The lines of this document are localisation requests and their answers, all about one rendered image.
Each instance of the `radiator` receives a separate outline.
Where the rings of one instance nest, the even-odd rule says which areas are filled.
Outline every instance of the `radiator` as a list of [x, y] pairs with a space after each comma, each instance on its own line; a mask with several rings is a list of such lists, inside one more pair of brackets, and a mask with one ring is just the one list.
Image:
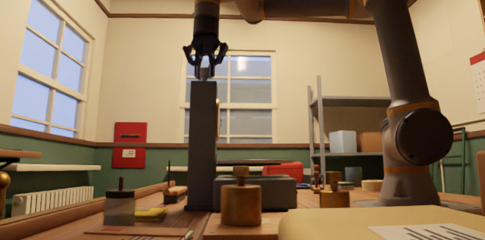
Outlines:
[[14, 195], [11, 216], [38, 213], [92, 199], [93, 186], [81, 186]]

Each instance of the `green metal frame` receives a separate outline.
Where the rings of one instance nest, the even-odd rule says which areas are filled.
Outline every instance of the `green metal frame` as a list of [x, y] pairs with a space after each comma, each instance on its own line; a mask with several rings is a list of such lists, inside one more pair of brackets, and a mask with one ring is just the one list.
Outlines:
[[[461, 184], [461, 195], [465, 194], [465, 149], [466, 149], [466, 138], [467, 134], [465, 131], [464, 127], [459, 127], [457, 129], [454, 129], [453, 132], [462, 132], [462, 154], [454, 154], [454, 155], [446, 155], [443, 159], [445, 158], [451, 158], [451, 157], [460, 157], [462, 159], [462, 184]], [[434, 164], [430, 164], [430, 170], [431, 170], [431, 179], [433, 179], [434, 176]]]

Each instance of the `green chair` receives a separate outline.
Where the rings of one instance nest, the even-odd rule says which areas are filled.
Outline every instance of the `green chair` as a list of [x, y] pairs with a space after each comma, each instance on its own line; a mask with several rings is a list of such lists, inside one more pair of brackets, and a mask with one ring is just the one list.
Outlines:
[[[460, 194], [464, 195], [465, 194], [465, 147], [466, 147], [466, 132], [464, 127], [459, 127], [453, 130], [453, 132], [462, 132], [462, 153], [461, 154], [454, 154], [454, 155], [446, 155], [443, 159], [445, 158], [451, 158], [451, 157], [460, 157], [462, 159], [462, 184], [461, 184], [461, 191]], [[443, 172], [443, 159], [440, 160], [440, 167], [441, 167], [441, 184], [443, 187], [443, 192], [445, 192], [445, 180], [444, 180], [444, 172]], [[434, 164], [430, 165], [431, 169], [431, 179], [433, 179], [434, 176]]]

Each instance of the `robotic arm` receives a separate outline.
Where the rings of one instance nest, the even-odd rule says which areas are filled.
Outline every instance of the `robotic arm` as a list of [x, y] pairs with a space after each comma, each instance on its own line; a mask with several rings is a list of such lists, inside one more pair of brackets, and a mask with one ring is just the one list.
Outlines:
[[[285, 17], [374, 17], [391, 94], [387, 119], [381, 126], [384, 181], [380, 204], [440, 205], [429, 164], [449, 152], [452, 127], [429, 94], [408, 0], [196, 0], [194, 40], [184, 47], [187, 59], [196, 67], [196, 76], [203, 55], [209, 56], [209, 76], [213, 76], [215, 64], [222, 62], [227, 51], [227, 45], [217, 39], [221, 2], [234, 2], [252, 24]], [[214, 58], [218, 46], [220, 51]], [[192, 47], [195, 60], [190, 57]]]

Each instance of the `yellow sponge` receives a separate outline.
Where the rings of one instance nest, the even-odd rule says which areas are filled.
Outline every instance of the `yellow sponge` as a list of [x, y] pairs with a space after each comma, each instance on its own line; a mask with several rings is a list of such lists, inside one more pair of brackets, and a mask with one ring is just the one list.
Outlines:
[[168, 214], [167, 208], [136, 208], [136, 222], [160, 222]]

